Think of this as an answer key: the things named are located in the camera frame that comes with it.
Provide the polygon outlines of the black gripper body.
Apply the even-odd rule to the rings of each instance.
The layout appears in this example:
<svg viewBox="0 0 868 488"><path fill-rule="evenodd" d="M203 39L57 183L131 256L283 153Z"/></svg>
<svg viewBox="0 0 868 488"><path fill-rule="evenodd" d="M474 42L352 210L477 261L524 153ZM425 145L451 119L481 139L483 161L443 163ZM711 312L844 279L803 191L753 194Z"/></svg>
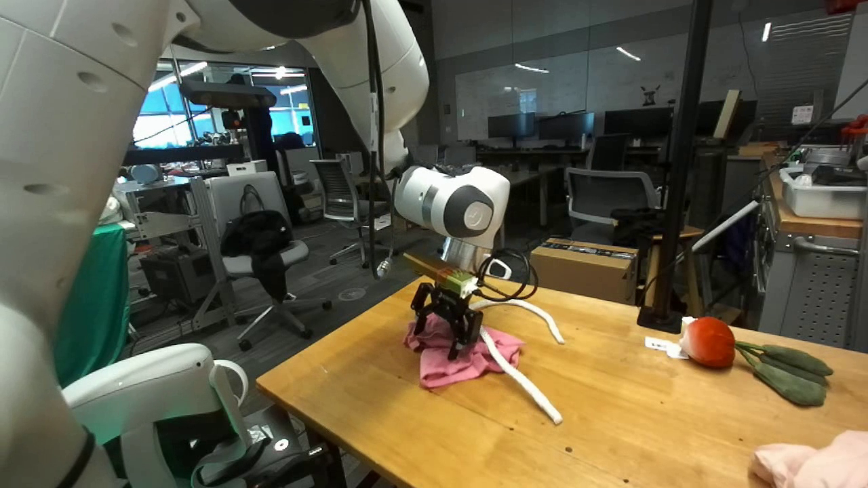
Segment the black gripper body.
<svg viewBox="0 0 868 488"><path fill-rule="evenodd" d="M451 325L453 325L470 314L477 324L477 336L481 336L481 320L483 314L477 309L470 306L466 299L459 299L455 294L434 285L434 282L421 282L413 301L409 301L413 312L417 314L422 306L428 306L428 317L436 314Z"/></svg>

